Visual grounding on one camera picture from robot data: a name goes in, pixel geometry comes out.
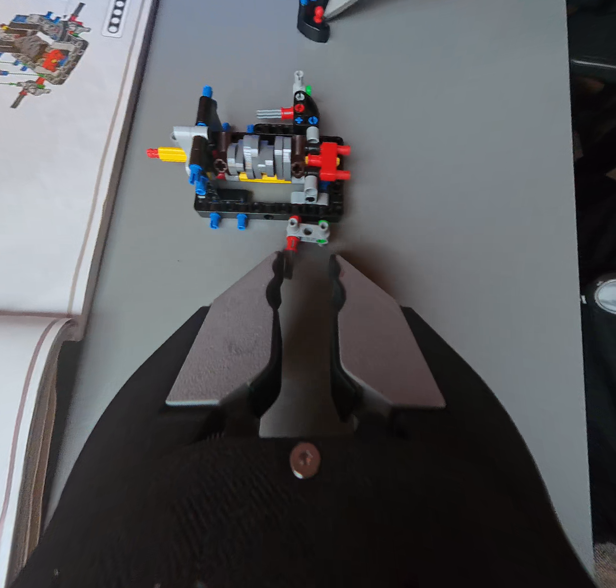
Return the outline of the black frame lego assembly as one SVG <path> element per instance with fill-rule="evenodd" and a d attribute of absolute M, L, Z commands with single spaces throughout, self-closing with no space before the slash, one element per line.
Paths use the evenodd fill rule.
<path fill-rule="evenodd" d="M 293 79 L 289 107 L 256 112 L 259 122 L 235 130 L 221 122 L 212 88 L 204 86 L 195 125 L 176 126 L 171 147 L 149 148 L 147 157 L 181 164 L 195 191 L 194 209 L 218 229 L 235 219 L 285 224 L 284 275 L 291 279 L 301 243 L 328 244 L 330 226 L 344 215 L 344 168 L 350 146 L 320 132 L 319 107 L 304 72 Z"/>

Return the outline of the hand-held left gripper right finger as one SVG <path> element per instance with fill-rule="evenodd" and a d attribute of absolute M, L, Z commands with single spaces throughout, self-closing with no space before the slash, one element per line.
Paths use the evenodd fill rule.
<path fill-rule="evenodd" d="M 444 409 L 443 393 L 397 301 L 338 254 L 329 259 L 329 275 L 330 383 L 341 420 Z"/>

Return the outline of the open lego instruction booklet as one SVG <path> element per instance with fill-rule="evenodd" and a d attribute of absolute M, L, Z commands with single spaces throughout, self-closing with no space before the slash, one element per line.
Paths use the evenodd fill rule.
<path fill-rule="evenodd" d="M 157 0 L 1 0 L 1 587 L 39 540 Z"/>

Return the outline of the black angled lego piece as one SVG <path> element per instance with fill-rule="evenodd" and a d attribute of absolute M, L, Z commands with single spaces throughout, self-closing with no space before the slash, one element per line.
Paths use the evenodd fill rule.
<path fill-rule="evenodd" d="M 326 43 L 329 39 L 329 24 L 325 10 L 329 0 L 299 0 L 297 10 L 297 29 L 305 38 Z"/>

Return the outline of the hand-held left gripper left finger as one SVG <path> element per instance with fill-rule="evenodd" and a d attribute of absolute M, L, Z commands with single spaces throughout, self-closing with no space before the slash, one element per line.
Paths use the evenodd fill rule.
<path fill-rule="evenodd" d="M 282 283 L 283 254 L 272 253 L 213 301 L 167 407 L 269 410 L 281 389 Z"/>

